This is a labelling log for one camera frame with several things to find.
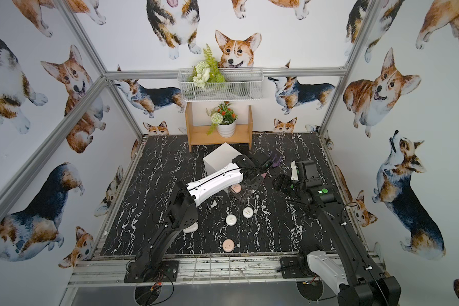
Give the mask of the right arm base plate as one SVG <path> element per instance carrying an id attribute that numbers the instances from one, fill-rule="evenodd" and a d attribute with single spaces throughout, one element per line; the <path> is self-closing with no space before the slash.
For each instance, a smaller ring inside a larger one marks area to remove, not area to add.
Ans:
<path id="1" fill-rule="evenodd" d="M 280 266 L 277 267 L 277 273 L 280 273 L 284 279 L 305 279 L 335 277 L 337 273 L 330 266 L 328 258 L 318 256 L 300 257 L 283 257 L 280 259 Z"/>

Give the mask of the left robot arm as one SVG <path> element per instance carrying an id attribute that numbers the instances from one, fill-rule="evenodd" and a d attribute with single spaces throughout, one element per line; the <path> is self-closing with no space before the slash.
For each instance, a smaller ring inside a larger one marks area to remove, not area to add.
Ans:
<path id="1" fill-rule="evenodd" d="M 257 190 L 264 180 L 263 174 L 277 167 L 280 160 L 274 161 L 274 158 L 265 154 L 251 157 L 241 154 L 224 168 L 198 181 L 188 184 L 177 182 L 150 244 L 142 247 L 135 259 L 126 265 L 124 282 L 144 283 L 157 278 L 163 257 L 172 242 L 184 229 L 198 221 L 198 206 L 236 184 Z"/>

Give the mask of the pink earphone case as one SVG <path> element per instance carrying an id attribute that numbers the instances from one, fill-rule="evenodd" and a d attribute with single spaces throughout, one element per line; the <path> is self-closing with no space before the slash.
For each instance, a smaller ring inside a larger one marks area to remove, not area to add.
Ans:
<path id="1" fill-rule="evenodd" d="M 222 248 L 224 252 L 233 252 L 235 249 L 235 243 L 232 239 L 226 239 L 222 243 Z"/>
<path id="2" fill-rule="evenodd" d="M 242 186 L 240 184 L 234 184 L 230 189 L 233 193 L 238 194 L 242 191 Z"/>

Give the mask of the pink earphone case bottom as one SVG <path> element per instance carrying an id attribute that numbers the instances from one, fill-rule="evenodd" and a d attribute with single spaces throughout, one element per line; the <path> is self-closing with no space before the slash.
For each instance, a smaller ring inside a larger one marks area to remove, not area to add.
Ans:
<path id="1" fill-rule="evenodd" d="M 226 239 L 222 243 L 222 248 L 224 252 L 233 252 L 235 249 L 235 243 L 232 239 Z"/>

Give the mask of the white mini drawer cabinet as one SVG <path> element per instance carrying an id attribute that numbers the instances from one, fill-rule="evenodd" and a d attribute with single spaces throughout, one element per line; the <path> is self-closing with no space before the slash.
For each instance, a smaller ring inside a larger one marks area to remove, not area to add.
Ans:
<path id="1" fill-rule="evenodd" d="M 211 175 L 230 164 L 241 153 L 230 144 L 224 143 L 203 158 L 207 175 Z"/>

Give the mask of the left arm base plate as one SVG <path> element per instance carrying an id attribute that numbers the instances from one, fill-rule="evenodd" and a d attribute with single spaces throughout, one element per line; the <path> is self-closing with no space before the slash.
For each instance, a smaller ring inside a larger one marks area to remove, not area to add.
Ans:
<path id="1" fill-rule="evenodd" d="M 157 267 L 139 267 L 136 262 L 127 264 L 124 283 L 157 283 L 170 282 L 177 279 L 179 261 L 162 261 Z"/>

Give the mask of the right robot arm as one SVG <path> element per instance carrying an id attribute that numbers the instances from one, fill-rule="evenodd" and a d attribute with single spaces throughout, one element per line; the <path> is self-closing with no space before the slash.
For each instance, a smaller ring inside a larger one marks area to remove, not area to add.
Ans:
<path id="1" fill-rule="evenodd" d="M 305 209 L 330 234 L 339 255 L 337 265 L 323 251 L 307 254 L 308 268 L 335 293 L 339 305 L 398 305 L 402 292 L 395 277 L 388 277 L 370 257 L 346 215 L 346 206 L 332 185 L 319 178 L 293 182 L 280 174 L 273 181 L 276 191 L 291 204 Z"/>

